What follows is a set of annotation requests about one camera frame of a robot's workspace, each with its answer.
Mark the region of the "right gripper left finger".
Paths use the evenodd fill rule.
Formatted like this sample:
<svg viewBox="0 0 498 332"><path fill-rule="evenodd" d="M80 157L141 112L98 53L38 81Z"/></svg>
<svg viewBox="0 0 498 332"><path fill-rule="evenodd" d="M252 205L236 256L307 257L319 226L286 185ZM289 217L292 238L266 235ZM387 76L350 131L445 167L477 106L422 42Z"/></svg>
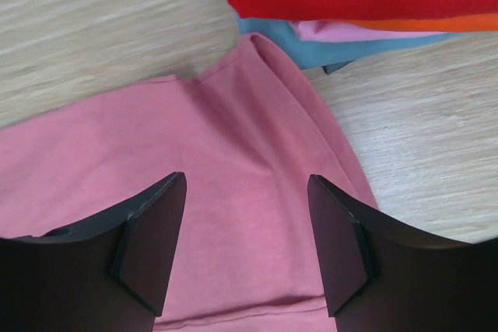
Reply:
<svg viewBox="0 0 498 332"><path fill-rule="evenodd" d="M163 312L187 192L172 173L39 236L1 241L3 331L151 331Z"/></svg>

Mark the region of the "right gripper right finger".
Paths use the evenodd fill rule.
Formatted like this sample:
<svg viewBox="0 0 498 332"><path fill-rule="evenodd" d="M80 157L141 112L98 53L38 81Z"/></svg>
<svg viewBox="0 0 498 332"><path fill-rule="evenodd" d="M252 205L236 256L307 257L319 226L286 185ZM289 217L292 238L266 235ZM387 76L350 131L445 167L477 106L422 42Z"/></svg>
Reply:
<svg viewBox="0 0 498 332"><path fill-rule="evenodd" d="M497 241L422 231L308 181L328 314L340 331L495 331Z"/></svg>

